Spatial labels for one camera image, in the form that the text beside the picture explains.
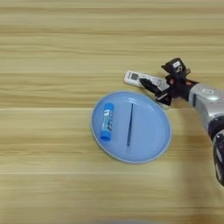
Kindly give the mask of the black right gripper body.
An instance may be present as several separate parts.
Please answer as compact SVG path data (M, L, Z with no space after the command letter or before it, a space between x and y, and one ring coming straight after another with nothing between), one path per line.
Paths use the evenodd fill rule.
M188 80L186 77L180 75L167 75L165 79L166 83L169 85L166 92L171 98L180 97L187 100L190 90L195 86L195 82L193 80Z

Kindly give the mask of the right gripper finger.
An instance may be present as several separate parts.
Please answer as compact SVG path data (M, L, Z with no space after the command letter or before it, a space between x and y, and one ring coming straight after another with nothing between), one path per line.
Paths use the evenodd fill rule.
M156 85L154 85L150 80L141 78L139 81L145 89L149 90L153 94L156 95L161 92L161 90Z
M172 97L167 93L157 94L156 101L166 106L170 106L172 104Z

